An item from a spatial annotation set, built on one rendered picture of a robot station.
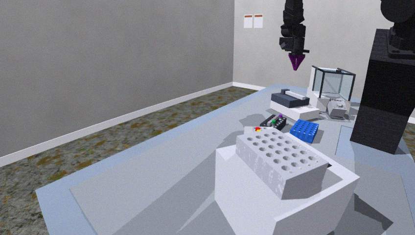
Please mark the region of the white block with grey holes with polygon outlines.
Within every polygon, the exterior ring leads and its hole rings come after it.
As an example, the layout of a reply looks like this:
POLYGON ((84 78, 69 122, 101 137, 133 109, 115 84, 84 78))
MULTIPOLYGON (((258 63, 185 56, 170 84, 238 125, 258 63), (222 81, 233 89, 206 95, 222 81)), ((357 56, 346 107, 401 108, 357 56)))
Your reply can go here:
MULTIPOLYGON (((252 133, 255 132, 255 128, 253 126, 245 126, 244 127, 244 134, 248 134, 248 133, 252 133)), ((266 129, 271 129, 273 127, 260 127, 260 130, 266 130, 266 129)))

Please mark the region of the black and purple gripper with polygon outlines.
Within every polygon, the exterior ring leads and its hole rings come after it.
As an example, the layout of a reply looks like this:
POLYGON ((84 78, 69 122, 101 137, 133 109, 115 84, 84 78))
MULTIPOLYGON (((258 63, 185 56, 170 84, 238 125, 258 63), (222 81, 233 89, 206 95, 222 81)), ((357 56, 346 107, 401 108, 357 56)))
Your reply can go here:
POLYGON ((309 53, 310 50, 304 50, 304 37, 298 37, 298 39, 296 39, 296 37, 292 38, 294 38, 293 49, 285 48, 285 51, 291 51, 288 56, 291 60, 293 69, 296 71, 305 58, 305 54, 303 54, 303 52, 309 53))

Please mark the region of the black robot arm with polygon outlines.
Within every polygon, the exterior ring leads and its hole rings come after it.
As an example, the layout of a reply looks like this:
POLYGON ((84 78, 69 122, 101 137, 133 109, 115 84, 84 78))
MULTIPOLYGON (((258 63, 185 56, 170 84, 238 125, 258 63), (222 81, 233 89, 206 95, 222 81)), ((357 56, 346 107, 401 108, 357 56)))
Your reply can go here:
MULTIPOLYGON (((302 0, 286 0, 279 45, 293 49, 293 36, 305 37, 302 0), (300 24, 301 23, 301 24, 300 24)), ((415 59, 415 0, 381 0, 383 16, 394 23, 386 32, 387 54, 394 59, 415 59)))

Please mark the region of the white block with round holes on base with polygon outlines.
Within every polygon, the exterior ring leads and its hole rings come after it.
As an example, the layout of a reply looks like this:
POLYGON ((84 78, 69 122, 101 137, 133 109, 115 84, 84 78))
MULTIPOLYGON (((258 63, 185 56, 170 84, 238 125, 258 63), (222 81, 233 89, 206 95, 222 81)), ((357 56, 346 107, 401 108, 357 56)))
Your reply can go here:
POLYGON ((236 235, 327 235, 359 179, 276 128, 216 149, 215 200, 236 235))

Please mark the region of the blue tube rack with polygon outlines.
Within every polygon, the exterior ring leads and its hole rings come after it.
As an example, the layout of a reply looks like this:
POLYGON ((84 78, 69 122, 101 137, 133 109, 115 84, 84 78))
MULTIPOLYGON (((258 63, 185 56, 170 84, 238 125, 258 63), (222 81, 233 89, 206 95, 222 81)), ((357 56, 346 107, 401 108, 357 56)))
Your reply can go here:
POLYGON ((298 119, 298 121, 290 129, 290 134, 304 142, 312 143, 318 131, 318 126, 319 124, 298 119))

